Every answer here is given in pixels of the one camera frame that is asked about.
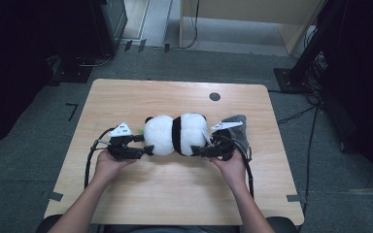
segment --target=small circular hole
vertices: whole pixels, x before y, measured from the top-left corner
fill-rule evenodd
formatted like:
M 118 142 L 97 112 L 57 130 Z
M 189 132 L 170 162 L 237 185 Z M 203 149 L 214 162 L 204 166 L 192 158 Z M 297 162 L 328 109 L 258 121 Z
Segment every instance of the small circular hole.
M 212 101 L 219 101 L 220 100 L 220 95 L 218 93 L 216 93 L 216 92 L 212 92 L 210 94 L 210 99 Z

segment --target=cable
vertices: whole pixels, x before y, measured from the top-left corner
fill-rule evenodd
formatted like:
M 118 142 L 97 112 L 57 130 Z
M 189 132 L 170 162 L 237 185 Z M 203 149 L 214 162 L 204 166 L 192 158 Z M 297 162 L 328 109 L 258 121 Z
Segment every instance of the cable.
M 309 191 L 310 191 L 311 145 L 312 145 L 312 142 L 313 142 L 315 124 L 316 124 L 317 114 L 318 114 L 318 110 L 319 110 L 320 106 L 317 105 L 317 106 L 314 106 L 314 107 L 316 107 L 316 111 L 315 111 L 315 114 L 314 114 L 313 126 L 311 127 L 310 139 L 309 139 L 309 142 L 308 142 L 308 150 L 307 150 L 307 181 L 305 183 L 305 203 L 302 207 L 302 214 L 304 215 L 304 217 L 305 217 L 305 213 L 307 211 L 307 205 L 308 205 L 308 202 L 309 202 L 308 198 L 309 198 Z M 302 225 L 299 226 L 298 232 L 301 232 L 301 229 L 302 229 Z
M 110 128 L 110 129 L 105 130 L 105 132 L 103 132 L 101 136 L 99 136 L 99 138 L 95 140 L 95 142 L 93 142 L 92 147 L 90 147 L 90 152 L 87 155 L 87 161 L 86 161 L 84 188 L 86 188 L 89 183 L 90 160 L 92 159 L 93 153 L 96 150 L 100 150 L 96 148 L 96 146 L 98 146 L 99 140 L 101 140 L 105 136 L 105 134 L 107 134 L 110 131 L 113 131 L 114 129 L 115 128 Z
M 93 65 L 85 65 L 85 64 L 80 64 L 80 63 L 78 63 L 78 65 L 79 65 L 79 66 L 85 66 L 85 67 L 97 67 L 97 66 L 103 66 L 103 65 L 105 65 L 109 60 L 111 60 L 111 58 L 112 58 L 112 55 L 110 54 L 109 57 L 108 57 L 108 59 L 107 59 L 106 61 L 102 62 L 102 63 L 99 63 L 99 64 L 93 64 Z
M 290 120 L 292 120 L 292 119 L 299 118 L 299 117 L 301 117 L 303 114 L 305 114 L 305 113 L 307 113 L 308 111 L 314 109 L 315 107 L 316 107 L 316 105 L 313 106 L 313 107 L 311 107 L 311 108 L 308 108 L 308 109 L 306 109 L 306 110 L 304 110 L 304 111 L 301 111 L 301 112 L 299 112 L 299 113 L 297 113 L 297 114 L 294 114 L 294 115 L 292 115 L 292 116 L 290 116 L 290 117 L 288 117 L 288 118 L 280 119 L 280 120 L 277 121 L 277 123 L 278 123 L 278 124 L 283 124 L 283 123 L 287 123 L 288 121 L 290 121 Z
M 186 49 L 191 48 L 195 44 L 195 42 L 197 42 L 197 40 L 198 40 L 198 25 L 197 25 L 197 23 L 198 23 L 198 12 L 199 12 L 199 0 L 196 2 L 195 24 L 192 22 L 192 27 L 195 30 L 195 36 L 193 37 L 193 40 L 191 41 L 189 46 L 180 48 L 182 50 L 186 50 Z
M 222 135 L 213 135 L 213 137 L 219 137 L 219 138 L 225 139 L 229 143 L 232 143 L 235 146 L 235 148 L 241 153 L 242 160 L 244 162 L 244 166 L 245 166 L 245 169 L 247 170 L 247 174 L 248 174 L 248 186 L 249 186 L 250 194 L 254 198 L 254 177 L 253 177 L 253 173 L 252 173 L 251 167 L 250 167 L 250 160 L 251 159 L 248 158 L 248 155 L 245 152 L 243 152 L 240 147 L 238 147 L 238 145 L 235 143 L 236 141 L 233 141 L 230 138 L 222 136 Z
M 345 14 L 347 12 L 347 8 L 348 8 L 349 3 L 350 3 L 350 0 L 347 0 L 347 3 L 345 4 L 344 14 L 342 15 L 342 21 L 341 21 L 341 27 L 340 27 L 340 36 L 338 38 L 338 49 L 341 47 L 342 29 L 344 27 Z

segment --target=wooden table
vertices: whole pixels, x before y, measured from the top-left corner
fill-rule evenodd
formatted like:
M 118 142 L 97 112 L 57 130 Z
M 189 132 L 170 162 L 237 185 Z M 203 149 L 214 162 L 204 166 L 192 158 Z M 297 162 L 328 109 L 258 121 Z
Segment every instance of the wooden table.
M 220 95 L 219 101 L 210 99 L 213 92 Z M 185 113 L 204 115 L 209 127 L 224 118 L 245 115 L 257 205 L 265 216 L 286 216 L 296 225 L 303 222 L 300 203 L 287 199 L 297 192 L 265 86 L 125 80 L 93 83 L 54 188 L 64 196 L 60 202 L 50 200 L 45 216 L 65 213 L 84 190 L 87 154 L 103 131 L 125 121 L 137 134 L 147 117 L 175 118 Z M 207 158 L 173 153 L 144 155 L 123 169 L 103 194 L 92 223 L 237 225 L 242 221 L 214 164 Z

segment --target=stuffed panda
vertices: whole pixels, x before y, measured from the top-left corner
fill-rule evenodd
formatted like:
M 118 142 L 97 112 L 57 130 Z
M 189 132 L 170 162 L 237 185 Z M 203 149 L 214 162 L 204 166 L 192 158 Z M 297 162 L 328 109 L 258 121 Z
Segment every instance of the stuffed panda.
M 144 128 L 146 146 L 153 146 L 154 155 L 168 155 L 174 150 L 185 156 L 193 155 L 191 146 L 204 147 L 207 143 L 203 131 L 207 120 L 200 114 L 149 117 Z

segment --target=wrist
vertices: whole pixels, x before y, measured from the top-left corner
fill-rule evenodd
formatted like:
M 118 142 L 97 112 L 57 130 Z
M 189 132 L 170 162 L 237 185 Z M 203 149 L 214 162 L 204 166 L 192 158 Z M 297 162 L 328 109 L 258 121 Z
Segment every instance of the wrist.
M 110 182 L 106 179 L 100 179 L 96 176 L 90 181 L 89 185 L 94 186 L 97 189 L 106 189 L 109 186 Z
M 233 193 L 239 193 L 242 191 L 248 191 L 247 185 L 244 182 L 241 183 L 229 183 L 229 188 Z

